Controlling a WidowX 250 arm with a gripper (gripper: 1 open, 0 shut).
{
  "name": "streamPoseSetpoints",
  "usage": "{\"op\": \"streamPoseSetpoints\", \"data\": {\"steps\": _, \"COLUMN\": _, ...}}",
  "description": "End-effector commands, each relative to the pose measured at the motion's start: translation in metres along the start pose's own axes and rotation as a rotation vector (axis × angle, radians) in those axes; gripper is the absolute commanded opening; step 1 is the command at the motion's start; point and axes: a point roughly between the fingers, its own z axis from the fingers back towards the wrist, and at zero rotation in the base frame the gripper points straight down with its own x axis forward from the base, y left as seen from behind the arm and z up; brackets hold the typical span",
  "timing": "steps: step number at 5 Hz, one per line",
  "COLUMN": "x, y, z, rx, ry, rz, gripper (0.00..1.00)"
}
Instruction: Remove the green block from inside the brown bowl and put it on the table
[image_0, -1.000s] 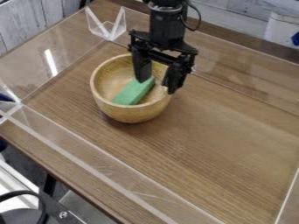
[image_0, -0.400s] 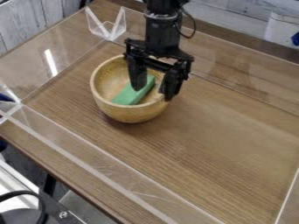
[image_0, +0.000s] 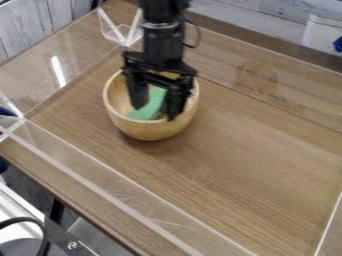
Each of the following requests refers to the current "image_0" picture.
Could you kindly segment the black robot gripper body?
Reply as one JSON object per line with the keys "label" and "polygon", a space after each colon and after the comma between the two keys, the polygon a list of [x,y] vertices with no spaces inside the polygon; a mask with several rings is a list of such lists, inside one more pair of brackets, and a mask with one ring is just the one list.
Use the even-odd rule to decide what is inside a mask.
{"label": "black robot gripper body", "polygon": [[165,90],[191,90],[197,71],[183,57],[183,50],[125,50],[121,71],[128,89],[144,90],[152,84]]}

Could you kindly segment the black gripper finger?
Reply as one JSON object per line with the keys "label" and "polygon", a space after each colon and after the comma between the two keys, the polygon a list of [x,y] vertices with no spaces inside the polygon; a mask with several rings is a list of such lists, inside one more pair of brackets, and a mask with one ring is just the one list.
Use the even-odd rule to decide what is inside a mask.
{"label": "black gripper finger", "polygon": [[172,83],[165,92],[160,111],[172,121],[184,111],[188,98],[192,96],[193,83]]}
{"label": "black gripper finger", "polygon": [[140,73],[125,70],[126,89],[132,107],[140,109],[148,102],[148,85]]}

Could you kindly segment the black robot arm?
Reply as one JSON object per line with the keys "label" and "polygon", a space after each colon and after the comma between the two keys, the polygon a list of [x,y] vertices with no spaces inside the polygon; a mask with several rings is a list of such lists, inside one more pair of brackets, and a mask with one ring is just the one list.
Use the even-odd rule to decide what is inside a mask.
{"label": "black robot arm", "polygon": [[183,60],[185,43],[184,11],[191,0],[138,0],[142,21],[142,50],[122,52],[128,95],[134,110],[148,103],[148,85],[165,90],[161,112],[173,120],[184,111],[197,71]]}

